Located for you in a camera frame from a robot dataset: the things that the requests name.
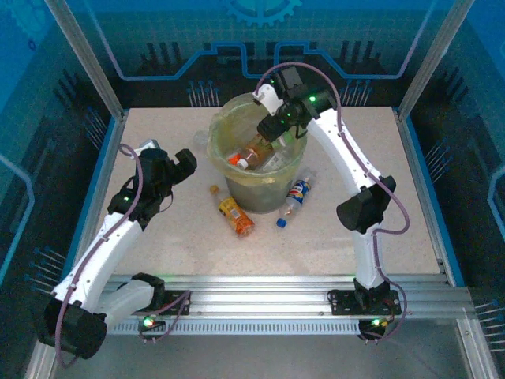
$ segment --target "white table surface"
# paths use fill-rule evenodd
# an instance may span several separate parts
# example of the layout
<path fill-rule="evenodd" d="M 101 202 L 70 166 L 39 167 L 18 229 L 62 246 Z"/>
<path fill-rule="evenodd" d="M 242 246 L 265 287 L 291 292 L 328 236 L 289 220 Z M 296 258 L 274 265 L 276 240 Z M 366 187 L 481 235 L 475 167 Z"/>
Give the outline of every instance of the white table surface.
<path fill-rule="evenodd" d="M 218 108 L 137 108 L 129 111 L 122 142 L 137 148 L 153 138 L 170 157 L 182 148 L 194 151 L 193 135 L 207 129 Z M 388 273 L 438 273 L 432 243 L 412 175 L 389 107 L 345 107 L 346 126 L 370 162 L 397 182 L 395 193 L 407 207 L 411 227 L 401 236 L 383 236 Z M 154 217 L 132 245 L 116 274 L 152 275 L 327 275 L 354 274 L 350 232 L 336 215 L 348 199 L 339 173 L 313 137 L 309 137 L 301 168 L 318 171 L 318 181 L 304 208 L 286 229 L 275 226 L 278 213 L 250 214 L 256 230 L 239 240 L 215 208 L 209 186 L 226 188 L 224 177 L 203 152 L 194 152 L 196 173 L 174 187 L 174 203 Z M 112 196 L 135 172 L 132 160 L 118 154 L 110 178 L 102 219 Z M 165 200 L 162 207 L 168 204 Z M 393 201 L 384 225 L 402 227 Z"/>

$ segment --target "orange bottle cap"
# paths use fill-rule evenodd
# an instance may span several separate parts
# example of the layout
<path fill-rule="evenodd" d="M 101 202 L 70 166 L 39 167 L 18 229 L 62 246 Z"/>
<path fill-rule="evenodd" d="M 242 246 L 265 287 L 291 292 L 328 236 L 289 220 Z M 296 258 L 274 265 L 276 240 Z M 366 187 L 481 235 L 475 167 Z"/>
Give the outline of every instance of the orange bottle cap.
<path fill-rule="evenodd" d="M 240 160 L 240 153 L 235 154 L 231 158 L 228 159 L 228 162 L 232 164 L 233 166 L 237 166 L 238 161 Z"/>

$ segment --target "metal grille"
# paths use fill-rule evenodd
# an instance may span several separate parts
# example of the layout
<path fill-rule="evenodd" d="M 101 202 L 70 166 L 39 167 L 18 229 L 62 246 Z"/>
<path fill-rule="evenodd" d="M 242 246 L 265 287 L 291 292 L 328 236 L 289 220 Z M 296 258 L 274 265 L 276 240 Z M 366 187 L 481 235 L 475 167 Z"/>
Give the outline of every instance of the metal grille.
<path fill-rule="evenodd" d="M 138 319 L 129 319 L 108 331 L 113 336 L 138 334 Z M 180 320 L 172 332 L 175 335 L 355 335 L 359 334 L 355 320 Z M 163 334 L 166 325 L 152 329 Z"/>

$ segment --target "orange juice bottle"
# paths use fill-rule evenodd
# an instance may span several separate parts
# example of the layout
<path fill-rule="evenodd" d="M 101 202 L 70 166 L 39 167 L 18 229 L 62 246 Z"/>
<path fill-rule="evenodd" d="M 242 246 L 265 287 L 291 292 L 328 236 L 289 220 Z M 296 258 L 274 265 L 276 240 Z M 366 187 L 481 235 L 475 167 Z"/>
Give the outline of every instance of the orange juice bottle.
<path fill-rule="evenodd" d="M 231 227 L 239 237 L 250 235 L 254 230 L 254 222 L 237 205 L 235 200 L 228 193 L 221 192 L 218 186 L 211 187 L 215 203 L 219 211 L 226 217 Z"/>

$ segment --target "gear logo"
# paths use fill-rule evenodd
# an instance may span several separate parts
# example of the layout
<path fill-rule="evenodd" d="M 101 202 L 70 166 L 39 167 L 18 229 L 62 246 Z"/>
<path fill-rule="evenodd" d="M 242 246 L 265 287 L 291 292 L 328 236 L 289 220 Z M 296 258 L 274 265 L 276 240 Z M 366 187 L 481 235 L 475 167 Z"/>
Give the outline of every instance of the gear logo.
<path fill-rule="evenodd" d="M 301 0 L 223 0 L 229 15 L 237 21 L 245 21 L 247 26 L 274 26 L 276 21 L 284 22 L 286 15 L 293 16 L 294 7 L 301 6 Z"/>
<path fill-rule="evenodd" d="M 0 10 L 6 9 L 17 26 L 33 41 L 46 24 L 46 13 L 43 0 L 0 0 Z"/>

